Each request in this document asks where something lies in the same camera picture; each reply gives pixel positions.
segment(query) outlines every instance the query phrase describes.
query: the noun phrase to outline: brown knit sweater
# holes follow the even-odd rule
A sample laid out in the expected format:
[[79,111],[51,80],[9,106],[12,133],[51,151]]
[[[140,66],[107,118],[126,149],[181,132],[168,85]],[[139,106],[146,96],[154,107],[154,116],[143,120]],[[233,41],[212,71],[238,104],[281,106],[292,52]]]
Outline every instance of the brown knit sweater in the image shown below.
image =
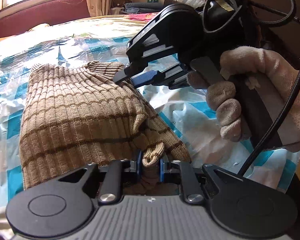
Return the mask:
[[24,187],[87,163],[131,159],[154,167],[162,153],[190,161],[185,145],[129,82],[116,85],[122,63],[92,61],[81,68],[35,67],[20,131]]

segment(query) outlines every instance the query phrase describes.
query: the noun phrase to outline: bedsheet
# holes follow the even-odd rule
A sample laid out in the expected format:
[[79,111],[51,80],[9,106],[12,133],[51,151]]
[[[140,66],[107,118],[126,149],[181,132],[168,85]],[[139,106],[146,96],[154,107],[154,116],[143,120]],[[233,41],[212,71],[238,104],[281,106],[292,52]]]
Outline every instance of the bedsheet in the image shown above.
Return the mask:
[[[128,40],[155,14],[94,17],[31,31],[0,42],[0,233],[12,235],[4,216],[8,201],[23,190],[18,153],[20,122],[27,82],[33,64],[78,67],[91,60],[126,64]],[[149,63],[147,70],[163,70],[177,62],[169,56]],[[215,112],[205,101],[205,90],[169,90],[144,86],[141,94],[186,144],[192,165],[215,163],[238,172],[252,151],[250,141],[222,140]],[[299,153],[284,149],[260,154],[246,176],[285,191],[296,169]]]

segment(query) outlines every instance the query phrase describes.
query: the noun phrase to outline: maroon cushioned panel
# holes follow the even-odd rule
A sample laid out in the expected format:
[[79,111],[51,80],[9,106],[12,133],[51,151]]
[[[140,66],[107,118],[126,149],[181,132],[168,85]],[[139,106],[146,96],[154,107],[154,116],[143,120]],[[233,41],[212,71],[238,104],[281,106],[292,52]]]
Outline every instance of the maroon cushioned panel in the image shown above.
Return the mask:
[[18,35],[41,24],[55,25],[90,17],[86,0],[53,0],[0,19],[0,38]]

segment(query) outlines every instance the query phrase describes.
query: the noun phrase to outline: brown leather bag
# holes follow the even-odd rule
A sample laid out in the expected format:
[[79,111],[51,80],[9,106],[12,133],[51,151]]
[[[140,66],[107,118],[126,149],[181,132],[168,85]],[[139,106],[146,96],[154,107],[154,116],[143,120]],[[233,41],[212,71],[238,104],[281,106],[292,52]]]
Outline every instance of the brown leather bag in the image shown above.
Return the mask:
[[111,8],[124,7],[125,3],[131,3],[132,0],[111,0]]

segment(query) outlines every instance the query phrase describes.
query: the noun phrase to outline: gray ribbed panel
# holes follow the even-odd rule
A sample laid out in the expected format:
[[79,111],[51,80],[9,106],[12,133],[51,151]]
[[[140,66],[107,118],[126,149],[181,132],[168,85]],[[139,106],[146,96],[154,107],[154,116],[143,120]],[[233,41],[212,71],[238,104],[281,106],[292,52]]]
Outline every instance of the gray ribbed panel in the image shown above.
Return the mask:
[[[179,196],[125,196],[101,207],[85,228],[64,240],[239,240],[217,226],[203,207],[183,203]],[[281,236],[276,240],[289,240]]]

